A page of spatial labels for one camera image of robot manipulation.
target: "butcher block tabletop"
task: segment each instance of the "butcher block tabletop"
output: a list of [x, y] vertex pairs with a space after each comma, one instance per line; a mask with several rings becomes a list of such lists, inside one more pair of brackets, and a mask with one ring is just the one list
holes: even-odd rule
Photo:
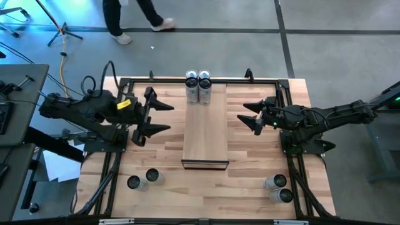
[[[304, 79], [289, 79], [293, 104], [311, 107]], [[186, 93], [184, 84], [135, 83], [133, 90], [144, 103], [143, 93], [152, 86], [157, 98], [175, 108], [173, 111], [151, 110], [151, 122], [167, 124], [171, 129], [148, 138], [144, 147], [130, 141], [122, 154], [112, 217], [129, 218], [211, 218], [211, 219], [295, 219], [293, 202], [275, 204], [263, 181], [283, 174], [289, 180], [286, 156], [281, 151], [279, 130], [266, 126], [255, 136], [236, 116], [255, 113], [243, 103], [255, 103], [275, 96], [275, 87], [268, 84], [218, 84], [226, 88], [227, 160], [225, 171], [185, 170], [181, 163], [184, 152], [186, 124]], [[107, 77], [104, 89], [117, 96], [112, 77]], [[135, 126], [129, 128], [130, 135]], [[95, 152], [82, 165], [77, 185], [77, 205], [80, 210], [99, 186], [105, 153]], [[304, 155], [309, 187], [319, 202], [335, 214], [324, 163], [314, 155]], [[149, 185], [146, 192], [129, 189], [132, 175], [146, 178], [146, 171], [158, 169], [165, 177], [162, 185]], [[288, 181], [286, 187], [291, 189]], [[108, 200], [109, 186], [104, 192], [102, 211]], [[299, 191], [303, 212], [304, 194]]]

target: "person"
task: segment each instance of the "person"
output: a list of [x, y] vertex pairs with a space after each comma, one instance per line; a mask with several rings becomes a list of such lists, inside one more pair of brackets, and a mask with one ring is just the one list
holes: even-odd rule
[[[151, 0], [136, 0], [139, 7], [142, 9], [146, 19], [151, 24], [153, 31], [161, 31], [163, 29], [172, 29], [175, 27], [174, 19], [163, 19], [157, 14]], [[121, 17], [121, 4], [118, 0], [103, 0], [102, 10], [104, 13], [104, 20], [111, 36], [115, 38], [120, 44], [129, 44], [131, 38], [123, 32], [119, 26]]]

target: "white sneaker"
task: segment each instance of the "white sneaker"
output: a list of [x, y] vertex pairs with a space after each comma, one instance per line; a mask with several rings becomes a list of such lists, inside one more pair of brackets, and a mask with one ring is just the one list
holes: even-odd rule
[[117, 40], [120, 44], [129, 44], [132, 41], [131, 38], [125, 33], [122, 33], [120, 36], [114, 36], [114, 35], [111, 36], [115, 40]]
[[162, 31], [163, 29], [172, 29], [175, 28], [175, 22], [173, 18], [165, 19], [160, 26], [151, 26], [153, 31]]

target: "wooden platform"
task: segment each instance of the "wooden platform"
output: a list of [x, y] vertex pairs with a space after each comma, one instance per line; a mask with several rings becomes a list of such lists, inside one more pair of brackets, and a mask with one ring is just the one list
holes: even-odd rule
[[186, 105], [182, 159], [198, 161], [191, 164], [182, 161], [186, 168], [226, 168], [226, 163], [215, 164], [216, 161], [228, 160], [226, 89], [225, 84], [213, 84], [208, 106]]
[[[127, 151], [122, 155], [113, 217], [295, 218], [293, 203], [273, 204], [268, 199], [268, 192], [263, 190], [264, 178], [277, 173], [288, 177], [286, 158], [278, 139], [279, 131], [266, 127], [260, 136], [255, 136], [236, 117], [237, 114], [254, 115], [242, 106], [243, 103], [274, 96], [274, 87], [258, 84], [230, 84], [226, 87], [227, 158], [231, 163], [226, 171], [192, 171], [184, 170], [181, 164], [186, 116], [183, 84], [135, 84], [134, 93], [142, 101], [146, 86], [155, 89], [160, 101], [175, 107], [174, 111], [151, 112], [152, 123], [168, 124], [171, 129], [154, 135], [144, 147], [128, 143]], [[290, 87], [293, 104], [310, 106], [305, 80], [291, 79]], [[106, 78], [104, 88], [116, 94], [111, 77]], [[103, 160], [104, 153], [99, 152], [83, 164], [77, 187], [76, 211], [83, 207], [97, 188]], [[323, 162], [316, 156], [305, 155], [304, 163], [309, 187], [321, 204], [334, 214]], [[151, 186], [147, 192], [127, 187], [129, 176], [144, 177], [149, 168], [156, 168], [165, 175], [164, 185]], [[305, 212], [303, 194], [299, 194]], [[103, 198], [104, 206], [107, 196], [108, 190]]]

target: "gray floor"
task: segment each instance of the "gray floor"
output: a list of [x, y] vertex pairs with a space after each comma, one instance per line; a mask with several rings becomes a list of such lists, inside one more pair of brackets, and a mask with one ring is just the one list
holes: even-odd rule
[[[23, 0], [11, 0], [7, 8]], [[73, 26], [104, 27], [101, 1], [43, 1], [58, 21]], [[276, 29], [278, 21], [273, 0], [154, 0], [159, 13], [177, 18], [180, 28], [263, 28]], [[50, 20], [33, 3], [22, 5], [33, 17], [31, 24], [49, 25]], [[288, 29], [400, 29], [399, 1], [386, 0], [281, 0]], [[12, 16], [23, 17], [15, 12]], [[0, 22], [14, 23], [2, 16]], [[134, 1], [122, 8], [121, 26], [149, 26]], [[19, 32], [14, 39], [0, 31], [0, 40], [21, 51], [36, 63], [48, 63], [58, 77], [58, 39], [47, 47], [53, 32]], [[122, 76], [182, 76], [188, 69], [208, 69], [213, 76], [243, 76], [251, 68], [257, 77], [287, 78], [281, 39], [278, 34], [128, 33], [133, 42], [120, 46], [105, 32], [82, 32], [80, 41], [67, 39], [68, 60], [64, 76], [70, 88], [79, 90], [81, 79], [98, 80], [108, 60], [116, 63]], [[305, 78], [313, 106], [321, 108], [370, 100], [400, 80], [400, 36], [288, 35], [296, 78]], [[0, 63], [24, 63], [8, 55]], [[46, 81], [45, 93], [61, 90]], [[47, 133], [62, 128], [77, 131], [64, 121], [48, 120], [35, 114], [32, 125]], [[380, 171], [365, 127], [344, 126], [324, 138], [337, 144], [326, 154], [327, 172], [338, 216], [346, 219], [399, 223], [400, 183], [369, 184], [366, 176]], [[43, 183], [35, 201], [43, 210], [29, 215], [17, 210], [14, 219], [67, 215], [74, 181]]]

